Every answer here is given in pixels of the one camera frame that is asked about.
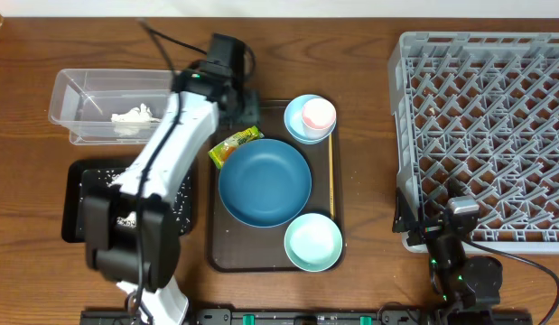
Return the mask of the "mint green bowl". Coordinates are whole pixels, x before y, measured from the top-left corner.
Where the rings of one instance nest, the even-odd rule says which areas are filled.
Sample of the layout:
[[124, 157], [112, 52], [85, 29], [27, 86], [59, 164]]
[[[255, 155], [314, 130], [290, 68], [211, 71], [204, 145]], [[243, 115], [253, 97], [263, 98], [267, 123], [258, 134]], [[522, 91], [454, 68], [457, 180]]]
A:
[[337, 224], [319, 213], [295, 218], [284, 234], [284, 251], [289, 260], [305, 272], [332, 268], [342, 254], [343, 235]]

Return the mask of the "white tissue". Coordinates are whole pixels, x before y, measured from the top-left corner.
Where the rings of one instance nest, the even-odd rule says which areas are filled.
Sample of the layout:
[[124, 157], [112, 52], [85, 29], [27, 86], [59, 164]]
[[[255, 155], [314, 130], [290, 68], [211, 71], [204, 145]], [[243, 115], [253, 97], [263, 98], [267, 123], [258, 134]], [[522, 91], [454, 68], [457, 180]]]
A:
[[124, 114], [112, 114], [111, 122], [118, 135], [132, 136], [141, 130], [149, 129], [153, 123], [160, 123], [161, 119], [154, 117], [150, 107], [142, 103]]

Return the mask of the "pink cup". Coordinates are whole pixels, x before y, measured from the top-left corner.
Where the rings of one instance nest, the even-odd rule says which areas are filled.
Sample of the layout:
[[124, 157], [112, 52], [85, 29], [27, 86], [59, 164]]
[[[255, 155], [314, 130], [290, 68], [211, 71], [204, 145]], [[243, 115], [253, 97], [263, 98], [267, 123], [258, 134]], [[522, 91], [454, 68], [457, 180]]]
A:
[[323, 138], [335, 125], [335, 106], [322, 97], [310, 99], [303, 105], [302, 120], [303, 132], [308, 138]]

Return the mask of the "dark blue plate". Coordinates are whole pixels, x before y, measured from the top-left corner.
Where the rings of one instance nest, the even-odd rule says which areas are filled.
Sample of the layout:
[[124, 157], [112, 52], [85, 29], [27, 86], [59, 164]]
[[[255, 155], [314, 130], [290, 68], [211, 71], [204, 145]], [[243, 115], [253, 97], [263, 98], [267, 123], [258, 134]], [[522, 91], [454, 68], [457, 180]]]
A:
[[219, 197], [236, 220], [273, 228], [292, 220], [312, 193], [312, 173], [291, 145], [262, 139], [241, 145], [219, 173]]

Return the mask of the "pile of white rice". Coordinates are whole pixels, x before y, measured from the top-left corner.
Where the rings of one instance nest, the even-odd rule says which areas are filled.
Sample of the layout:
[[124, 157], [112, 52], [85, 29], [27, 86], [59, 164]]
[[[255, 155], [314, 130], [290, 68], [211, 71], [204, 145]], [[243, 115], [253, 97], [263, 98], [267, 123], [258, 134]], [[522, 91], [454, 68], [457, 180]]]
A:
[[[96, 186], [111, 185], [124, 171], [126, 167], [122, 168], [101, 168], [101, 169], [88, 169], [81, 175], [79, 182], [79, 203], [81, 203], [86, 196], [87, 192]], [[185, 176], [184, 181], [179, 188], [172, 205], [172, 214], [176, 217], [177, 225], [179, 226], [180, 235], [186, 235], [192, 229], [192, 170], [189, 170]]]

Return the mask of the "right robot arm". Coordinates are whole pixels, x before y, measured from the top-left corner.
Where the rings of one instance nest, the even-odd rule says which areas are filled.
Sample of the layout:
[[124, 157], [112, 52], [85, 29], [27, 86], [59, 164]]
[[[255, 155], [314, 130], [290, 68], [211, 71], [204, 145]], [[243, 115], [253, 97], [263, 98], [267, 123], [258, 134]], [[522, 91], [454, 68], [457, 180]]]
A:
[[493, 324], [491, 307], [500, 302], [502, 265], [490, 256], [468, 257], [465, 237], [476, 227], [480, 206], [471, 196], [452, 197], [438, 218], [419, 219], [404, 193], [396, 190], [392, 231], [406, 233], [409, 245], [424, 245], [433, 289], [443, 303], [423, 311], [420, 324]]

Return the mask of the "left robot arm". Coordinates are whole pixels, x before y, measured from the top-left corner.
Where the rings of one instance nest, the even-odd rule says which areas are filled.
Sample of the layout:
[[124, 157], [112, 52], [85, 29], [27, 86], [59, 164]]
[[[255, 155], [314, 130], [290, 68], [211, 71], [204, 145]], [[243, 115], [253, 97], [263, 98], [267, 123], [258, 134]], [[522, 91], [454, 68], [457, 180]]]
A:
[[111, 324], [181, 324], [188, 300], [173, 275], [181, 246], [172, 206], [193, 161], [220, 124], [254, 124], [258, 95], [246, 88], [256, 56], [241, 40], [215, 33], [201, 60], [172, 71], [163, 119], [132, 164], [84, 196], [87, 266], [130, 289]]

